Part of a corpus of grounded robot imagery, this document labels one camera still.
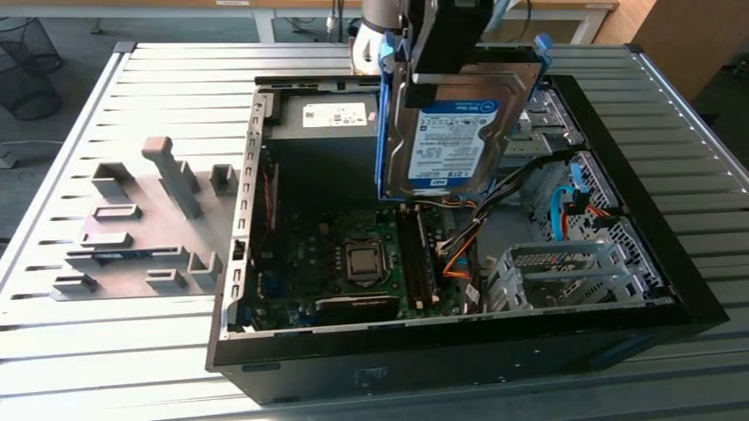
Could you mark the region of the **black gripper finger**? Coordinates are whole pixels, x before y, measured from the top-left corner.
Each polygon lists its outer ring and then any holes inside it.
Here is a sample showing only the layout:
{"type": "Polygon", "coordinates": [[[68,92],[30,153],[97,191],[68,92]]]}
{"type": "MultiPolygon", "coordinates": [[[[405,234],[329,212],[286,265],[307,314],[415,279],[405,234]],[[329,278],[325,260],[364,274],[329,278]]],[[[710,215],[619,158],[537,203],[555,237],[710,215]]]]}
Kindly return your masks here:
{"type": "Polygon", "coordinates": [[[411,25],[405,35],[405,66],[401,95],[404,108],[428,107],[437,85],[416,83],[415,75],[453,75],[479,42],[484,25],[411,25]]]}

